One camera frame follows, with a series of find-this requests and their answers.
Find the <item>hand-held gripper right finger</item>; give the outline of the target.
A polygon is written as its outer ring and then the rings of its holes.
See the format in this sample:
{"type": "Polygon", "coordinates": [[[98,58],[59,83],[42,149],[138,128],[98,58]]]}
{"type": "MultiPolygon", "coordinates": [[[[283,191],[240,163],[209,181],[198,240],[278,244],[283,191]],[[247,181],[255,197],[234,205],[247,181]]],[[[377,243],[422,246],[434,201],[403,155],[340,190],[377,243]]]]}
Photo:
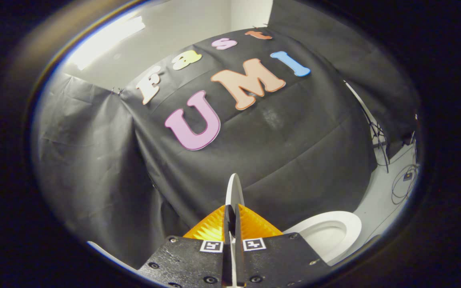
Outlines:
{"type": "Polygon", "coordinates": [[[235,206],[235,215],[238,287],[304,288],[331,272],[299,233],[283,234],[241,204],[235,206]]]}

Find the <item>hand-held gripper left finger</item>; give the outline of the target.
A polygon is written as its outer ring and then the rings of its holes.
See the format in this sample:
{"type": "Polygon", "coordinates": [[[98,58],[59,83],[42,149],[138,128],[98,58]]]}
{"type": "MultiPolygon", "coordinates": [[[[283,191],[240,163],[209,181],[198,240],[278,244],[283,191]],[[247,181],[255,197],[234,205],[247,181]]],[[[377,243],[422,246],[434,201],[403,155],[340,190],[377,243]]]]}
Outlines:
{"type": "Polygon", "coordinates": [[[165,287],[233,286],[231,245],[220,206],[183,236],[168,236],[138,273],[165,287]]]}

